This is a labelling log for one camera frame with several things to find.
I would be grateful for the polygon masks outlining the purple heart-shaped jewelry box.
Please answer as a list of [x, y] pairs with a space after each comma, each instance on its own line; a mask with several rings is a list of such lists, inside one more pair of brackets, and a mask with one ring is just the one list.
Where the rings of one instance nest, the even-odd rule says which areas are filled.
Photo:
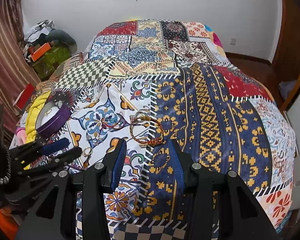
[[35, 130], [40, 137], [46, 139], [58, 132], [70, 116], [71, 112], [66, 103], [49, 101], [37, 116]]

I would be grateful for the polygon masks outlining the pink plush item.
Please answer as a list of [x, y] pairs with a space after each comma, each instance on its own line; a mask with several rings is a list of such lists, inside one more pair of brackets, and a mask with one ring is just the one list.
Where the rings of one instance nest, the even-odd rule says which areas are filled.
[[25, 127], [18, 127], [15, 131], [17, 146], [26, 144], [26, 129]]

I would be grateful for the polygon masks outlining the yellow fleece blanket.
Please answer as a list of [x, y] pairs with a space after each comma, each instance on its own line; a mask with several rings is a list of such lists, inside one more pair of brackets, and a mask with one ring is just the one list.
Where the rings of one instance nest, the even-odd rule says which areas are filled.
[[43, 109], [45, 102], [50, 96], [51, 91], [48, 91], [36, 98], [29, 108], [29, 112], [25, 123], [26, 143], [33, 142], [36, 139], [36, 121], [40, 111]]

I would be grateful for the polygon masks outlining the red and white box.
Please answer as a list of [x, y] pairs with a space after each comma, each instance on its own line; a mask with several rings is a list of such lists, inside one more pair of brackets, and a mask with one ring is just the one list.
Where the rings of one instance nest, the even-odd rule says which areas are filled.
[[21, 112], [30, 103], [31, 96], [35, 93], [36, 88], [30, 83], [27, 84], [13, 103], [14, 108]]

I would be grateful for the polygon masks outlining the striped brown curtain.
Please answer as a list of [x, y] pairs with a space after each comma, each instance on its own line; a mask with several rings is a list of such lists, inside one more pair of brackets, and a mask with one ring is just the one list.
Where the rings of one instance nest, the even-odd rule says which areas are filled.
[[0, 105], [3, 106], [4, 132], [13, 134], [19, 113], [13, 106], [19, 93], [40, 79], [22, 54], [24, 48], [21, 0], [0, 0]]

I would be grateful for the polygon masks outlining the colourful patchwork bedspread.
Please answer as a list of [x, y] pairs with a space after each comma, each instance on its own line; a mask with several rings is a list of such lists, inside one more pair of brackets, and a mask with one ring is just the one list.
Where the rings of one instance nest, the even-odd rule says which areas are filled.
[[261, 83], [226, 58], [217, 35], [196, 22], [138, 20], [98, 33], [84, 62], [60, 75], [71, 118], [67, 137], [83, 168], [120, 138], [127, 155], [119, 187], [104, 197], [112, 239], [182, 239], [191, 198], [177, 190], [175, 139], [210, 171], [236, 171], [279, 231], [292, 204], [295, 133]]

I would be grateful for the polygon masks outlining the green patterned covered stand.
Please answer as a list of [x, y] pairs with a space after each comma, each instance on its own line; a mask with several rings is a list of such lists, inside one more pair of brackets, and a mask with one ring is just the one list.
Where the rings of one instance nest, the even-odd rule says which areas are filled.
[[70, 57], [71, 52], [68, 46], [53, 46], [32, 64], [32, 68], [37, 73], [38, 77], [45, 81], [55, 72], [61, 63]]

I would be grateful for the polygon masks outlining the orange shoe box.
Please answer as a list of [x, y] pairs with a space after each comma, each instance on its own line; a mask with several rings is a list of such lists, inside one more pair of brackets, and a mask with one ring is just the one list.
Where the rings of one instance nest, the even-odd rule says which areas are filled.
[[51, 49], [51, 46], [50, 46], [49, 42], [46, 42], [31, 55], [31, 60], [33, 62], [37, 61], [41, 56], [43, 56], [50, 49]]

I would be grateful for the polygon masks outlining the pile of grey clothes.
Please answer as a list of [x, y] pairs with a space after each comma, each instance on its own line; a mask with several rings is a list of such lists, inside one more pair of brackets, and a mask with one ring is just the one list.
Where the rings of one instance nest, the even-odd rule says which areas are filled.
[[62, 29], [56, 29], [53, 20], [43, 20], [32, 26], [24, 35], [24, 41], [29, 46], [44, 45], [67, 46], [70, 53], [77, 51], [77, 43], [67, 32]]

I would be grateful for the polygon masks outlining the wooden door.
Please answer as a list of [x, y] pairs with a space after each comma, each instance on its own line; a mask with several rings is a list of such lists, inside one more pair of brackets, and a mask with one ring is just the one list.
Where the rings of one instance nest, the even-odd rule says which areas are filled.
[[281, 29], [271, 66], [280, 82], [300, 75], [300, 0], [282, 0]]

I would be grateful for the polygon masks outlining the white wall socket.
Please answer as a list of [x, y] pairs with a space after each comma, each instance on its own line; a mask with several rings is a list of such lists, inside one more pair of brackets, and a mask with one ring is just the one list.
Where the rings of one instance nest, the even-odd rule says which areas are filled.
[[235, 38], [231, 38], [230, 39], [230, 44], [235, 45], [236, 44], [236, 39]]

